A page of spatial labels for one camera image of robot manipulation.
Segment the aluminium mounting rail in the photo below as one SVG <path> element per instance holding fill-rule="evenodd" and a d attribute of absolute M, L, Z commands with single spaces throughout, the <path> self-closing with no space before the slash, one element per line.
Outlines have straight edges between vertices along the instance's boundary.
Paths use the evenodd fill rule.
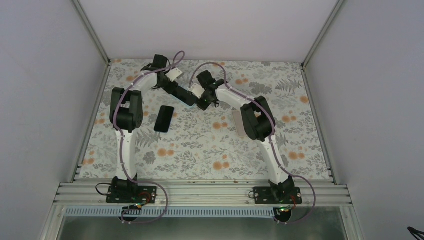
<path fill-rule="evenodd" d="M 73 183 L 61 183 L 53 203 L 55 205 L 106 205 L 108 187 L 103 179 L 82 179 Z M 157 180 L 162 186 L 157 190 L 155 206 L 162 207 L 169 200 L 171 207 L 253 207 L 255 202 L 248 197 L 253 187 L 266 187 L 266 180 Z M 330 181 L 295 181 L 300 188 L 302 206 L 316 203 L 318 207 L 346 207 L 353 204 L 345 185 Z"/>

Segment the floral patterned table mat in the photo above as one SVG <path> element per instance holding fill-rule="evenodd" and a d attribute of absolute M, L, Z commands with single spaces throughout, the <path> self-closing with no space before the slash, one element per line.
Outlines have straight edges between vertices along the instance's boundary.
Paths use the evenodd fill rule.
<path fill-rule="evenodd" d="M 142 59 L 114 59 L 79 176 L 111 179 L 117 170 L 117 137 L 110 122 L 112 89 L 126 88 L 148 64 Z M 186 88 L 193 71 L 208 70 L 249 97 L 266 98 L 275 119 L 276 145 L 284 168 L 308 180 L 330 175 L 298 63 L 184 60 L 178 83 Z M 161 106 L 174 107 L 167 133 L 154 131 Z M 135 143 L 140 179 L 267 180 L 266 162 L 258 145 L 239 137 L 233 108 L 221 103 L 200 110 L 162 89 L 143 95 L 143 122 Z"/>

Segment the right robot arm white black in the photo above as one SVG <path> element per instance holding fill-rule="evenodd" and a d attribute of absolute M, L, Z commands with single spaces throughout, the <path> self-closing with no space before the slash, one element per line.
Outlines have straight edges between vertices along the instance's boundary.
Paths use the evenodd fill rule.
<path fill-rule="evenodd" d="M 199 108 L 206 110 L 210 104 L 223 102 L 239 110 L 244 132 L 257 143 L 267 164 L 270 196 L 274 202 L 284 203 L 295 184 L 293 177 L 282 169 L 282 157 L 276 147 L 275 120 L 267 100 L 263 96 L 249 97 L 234 89 L 226 80 L 215 80 L 207 70 L 196 78 L 198 83 L 194 83 L 190 91 L 199 97 L 196 103 Z"/>

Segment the right aluminium frame post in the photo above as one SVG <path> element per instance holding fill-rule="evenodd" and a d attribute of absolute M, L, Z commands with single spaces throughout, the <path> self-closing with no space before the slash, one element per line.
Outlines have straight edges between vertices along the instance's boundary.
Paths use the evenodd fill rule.
<path fill-rule="evenodd" d="M 334 7 L 332 8 L 330 14 L 328 15 L 328 17 L 326 19 L 323 27 L 319 31 L 316 39 L 314 40 L 314 42 L 313 42 L 311 48 L 309 49 L 304 61 L 301 64 L 303 70 L 305 70 L 306 67 L 308 66 L 309 62 L 311 61 L 312 57 L 315 54 L 315 51 L 319 47 L 322 39 L 325 37 L 328 29 L 330 28 L 330 26 L 334 22 L 336 16 L 338 15 L 338 13 L 339 13 L 340 9 L 342 8 L 342 6 L 344 5 L 344 3 L 345 3 L 345 0 L 337 0 L 336 1 Z"/>

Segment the beige phone case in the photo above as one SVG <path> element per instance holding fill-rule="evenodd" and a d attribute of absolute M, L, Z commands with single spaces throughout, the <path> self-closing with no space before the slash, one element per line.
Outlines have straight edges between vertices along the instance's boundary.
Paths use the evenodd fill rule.
<path fill-rule="evenodd" d="M 232 111 L 232 118 L 233 118 L 233 123 L 235 125 L 235 130 L 236 130 L 237 135 L 241 138 L 246 137 L 247 134 L 245 132 L 241 112 L 238 111 L 238 110 L 233 110 Z"/>

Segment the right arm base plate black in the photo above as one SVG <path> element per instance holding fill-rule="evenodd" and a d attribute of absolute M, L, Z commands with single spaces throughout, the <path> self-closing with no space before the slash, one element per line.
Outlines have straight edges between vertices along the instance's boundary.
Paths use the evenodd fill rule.
<path fill-rule="evenodd" d="M 257 205 L 300 205 L 303 203 L 299 187 L 281 190 L 276 187 L 257 186 L 252 190 L 252 197 Z"/>

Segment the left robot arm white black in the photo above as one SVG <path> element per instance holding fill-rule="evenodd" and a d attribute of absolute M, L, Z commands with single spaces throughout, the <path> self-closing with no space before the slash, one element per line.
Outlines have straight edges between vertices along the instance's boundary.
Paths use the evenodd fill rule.
<path fill-rule="evenodd" d="M 135 163 L 136 137 L 142 125 L 143 94 L 158 87 L 175 83 L 175 77 L 167 76 L 177 68 L 180 60 L 172 62 L 163 55 L 155 55 L 153 62 L 143 67 L 128 87 L 115 87 L 111 93 L 110 121 L 117 137 L 117 167 L 111 183 L 111 194 L 131 203 L 139 197 Z"/>

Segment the aluminium frame post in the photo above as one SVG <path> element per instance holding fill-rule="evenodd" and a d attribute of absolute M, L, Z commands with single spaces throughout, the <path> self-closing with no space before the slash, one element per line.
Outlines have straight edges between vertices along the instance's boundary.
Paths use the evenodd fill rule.
<path fill-rule="evenodd" d="M 82 23 L 85 27 L 85 29 L 88 32 L 88 35 L 90 36 L 91 40 L 93 41 L 98 53 L 100 54 L 102 60 L 109 65 L 111 60 L 103 46 L 103 44 L 101 43 L 101 40 L 99 38 L 99 36 L 97 35 L 94 26 L 92 25 L 91 21 L 89 20 L 89 17 L 86 13 L 86 11 L 84 10 L 83 5 L 81 4 L 80 0 L 71 0 L 72 4 L 74 5 L 76 12 L 78 14 L 78 16 L 80 17 L 80 19 L 82 20 Z"/>
<path fill-rule="evenodd" d="M 305 70 L 306 67 L 308 66 L 309 62 L 311 61 L 312 57 L 315 54 L 315 51 L 319 47 L 322 39 L 325 37 L 328 29 L 330 28 L 330 26 L 334 22 L 336 16 L 338 15 L 338 13 L 339 13 L 340 9 L 342 8 L 342 6 L 344 5 L 344 3 L 345 3 L 345 0 L 337 0 L 336 1 L 334 7 L 332 8 L 330 14 L 328 15 L 328 17 L 326 19 L 323 27 L 319 31 L 316 39 L 314 40 L 314 42 L 313 42 L 311 48 L 309 49 L 304 61 L 301 64 L 303 70 Z"/>

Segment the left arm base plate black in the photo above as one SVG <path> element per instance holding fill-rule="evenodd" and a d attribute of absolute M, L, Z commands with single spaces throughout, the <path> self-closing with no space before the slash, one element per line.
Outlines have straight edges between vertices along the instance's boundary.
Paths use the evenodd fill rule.
<path fill-rule="evenodd" d="M 154 204 L 157 195 L 156 186 L 142 185 L 136 188 L 119 189 L 114 186 L 109 187 L 106 195 L 108 204 L 130 204 L 145 205 Z"/>

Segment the dark blue phone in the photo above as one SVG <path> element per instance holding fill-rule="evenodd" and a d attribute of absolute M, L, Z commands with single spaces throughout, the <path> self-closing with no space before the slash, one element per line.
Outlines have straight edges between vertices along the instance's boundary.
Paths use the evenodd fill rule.
<path fill-rule="evenodd" d="M 158 133 L 167 133 L 169 131 L 175 108 L 162 105 L 159 109 L 157 119 L 154 125 L 154 131 Z"/>

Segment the left aluminium frame post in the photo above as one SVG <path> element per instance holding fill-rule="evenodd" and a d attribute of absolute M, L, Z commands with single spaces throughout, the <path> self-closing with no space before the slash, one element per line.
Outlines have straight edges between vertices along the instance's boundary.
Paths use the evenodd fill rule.
<path fill-rule="evenodd" d="M 97 35 L 94 26 L 92 25 L 91 21 L 89 20 L 89 17 L 86 13 L 86 11 L 84 10 L 83 5 L 81 4 L 80 0 L 71 0 L 72 4 L 74 5 L 76 12 L 78 14 L 78 16 L 80 17 L 80 19 L 82 20 L 82 23 L 85 27 L 85 29 L 88 32 L 88 35 L 90 36 L 91 40 L 93 41 L 98 53 L 100 54 L 102 60 L 109 65 L 111 60 L 103 46 L 103 44 L 101 43 L 101 40 L 99 38 L 99 36 Z"/>

